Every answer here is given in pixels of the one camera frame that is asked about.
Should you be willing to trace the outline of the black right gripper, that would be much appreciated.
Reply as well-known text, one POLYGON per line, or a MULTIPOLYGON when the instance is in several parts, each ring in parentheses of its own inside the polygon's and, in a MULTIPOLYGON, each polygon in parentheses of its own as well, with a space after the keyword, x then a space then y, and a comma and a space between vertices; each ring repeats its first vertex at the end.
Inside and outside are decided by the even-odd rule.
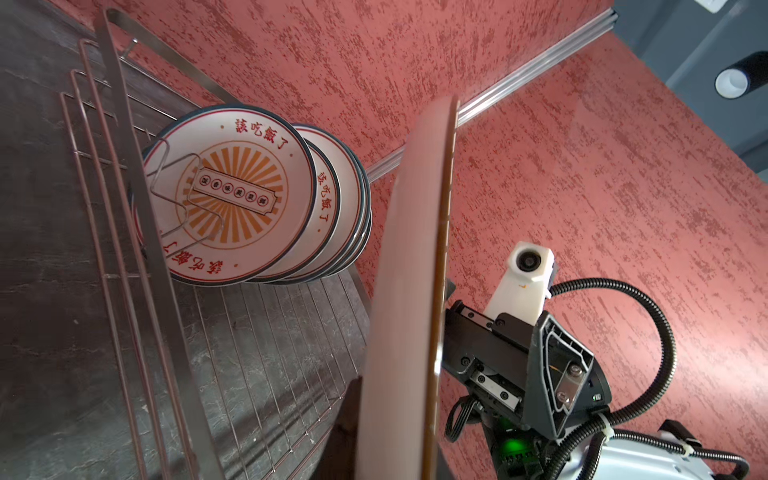
POLYGON ((594 353, 549 312, 530 325, 458 301, 445 312, 442 367, 513 429, 560 439, 612 401, 594 353))

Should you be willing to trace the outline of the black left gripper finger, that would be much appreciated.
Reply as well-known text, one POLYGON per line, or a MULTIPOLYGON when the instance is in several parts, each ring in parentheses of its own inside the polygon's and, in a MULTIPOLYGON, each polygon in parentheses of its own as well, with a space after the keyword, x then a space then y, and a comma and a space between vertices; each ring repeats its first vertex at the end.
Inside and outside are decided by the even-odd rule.
POLYGON ((355 460, 363 378, 352 380, 311 479, 355 478, 355 460))

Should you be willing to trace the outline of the white blue striped plate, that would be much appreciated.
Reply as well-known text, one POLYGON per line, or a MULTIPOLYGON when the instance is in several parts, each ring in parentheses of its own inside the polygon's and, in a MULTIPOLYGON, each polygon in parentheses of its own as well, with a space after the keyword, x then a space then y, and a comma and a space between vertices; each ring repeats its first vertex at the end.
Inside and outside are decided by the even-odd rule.
POLYGON ((405 144, 372 299, 358 479, 432 479, 459 99, 430 103, 405 144))

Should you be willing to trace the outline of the white sunburst plate green rim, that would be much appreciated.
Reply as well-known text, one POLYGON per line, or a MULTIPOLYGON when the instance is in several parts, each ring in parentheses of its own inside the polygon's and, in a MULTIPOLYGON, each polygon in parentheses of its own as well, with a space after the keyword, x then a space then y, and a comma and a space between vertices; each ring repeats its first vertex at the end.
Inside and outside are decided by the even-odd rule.
POLYGON ((253 282, 280 280, 308 266, 325 249, 335 231, 340 209, 339 182, 327 156, 306 140, 315 165, 316 193, 310 219, 297 242, 253 282))

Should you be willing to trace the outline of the white sunburst pattern plate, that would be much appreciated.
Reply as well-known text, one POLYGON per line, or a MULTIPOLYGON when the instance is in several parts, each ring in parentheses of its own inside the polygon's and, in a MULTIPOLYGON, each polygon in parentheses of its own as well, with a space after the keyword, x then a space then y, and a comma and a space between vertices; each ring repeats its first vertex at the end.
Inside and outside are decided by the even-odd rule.
POLYGON ((204 287, 255 278, 299 242, 315 205, 316 168, 286 120, 248 105, 201 108, 142 150, 171 277, 204 287))

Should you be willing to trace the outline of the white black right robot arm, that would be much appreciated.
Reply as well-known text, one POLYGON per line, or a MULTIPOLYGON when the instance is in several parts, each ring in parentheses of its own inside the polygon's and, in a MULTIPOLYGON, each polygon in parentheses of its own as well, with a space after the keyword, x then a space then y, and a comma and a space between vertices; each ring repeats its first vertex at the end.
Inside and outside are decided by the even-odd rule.
POLYGON ((655 435, 609 426, 612 394, 600 364, 549 312, 529 324, 456 302, 445 312, 442 366, 467 389, 446 438, 481 425, 499 479, 543 478, 565 437, 593 419, 600 451, 591 452, 591 437, 580 441, 559 478, 714 479, 710 462, 732 465, 729 479, 749 473, 743 457, 701 447, 671 420, 655 435))

